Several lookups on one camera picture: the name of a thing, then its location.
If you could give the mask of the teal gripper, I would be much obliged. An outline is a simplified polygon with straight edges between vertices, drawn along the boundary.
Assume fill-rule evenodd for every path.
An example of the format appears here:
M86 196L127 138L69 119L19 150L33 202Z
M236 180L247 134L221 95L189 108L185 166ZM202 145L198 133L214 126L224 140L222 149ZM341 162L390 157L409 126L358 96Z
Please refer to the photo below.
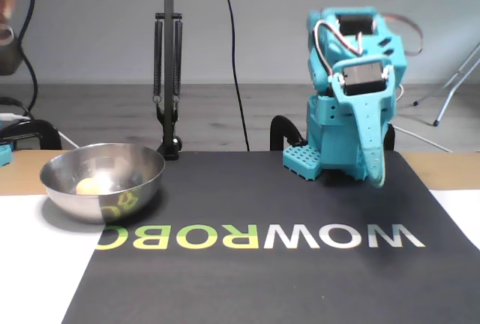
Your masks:
M367 177L376 188L386 178L381 111L395 102L395 75L391 68L384 74L385 66L382 59L342 60L331 76L334 96L355 118Z

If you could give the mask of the person hand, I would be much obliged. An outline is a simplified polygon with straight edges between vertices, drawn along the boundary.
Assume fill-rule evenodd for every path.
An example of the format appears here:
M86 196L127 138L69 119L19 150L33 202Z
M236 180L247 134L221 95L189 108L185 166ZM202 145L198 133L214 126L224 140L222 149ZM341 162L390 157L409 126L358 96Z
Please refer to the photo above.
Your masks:
M0 0L1 23L6 23L16 10L17 0Z

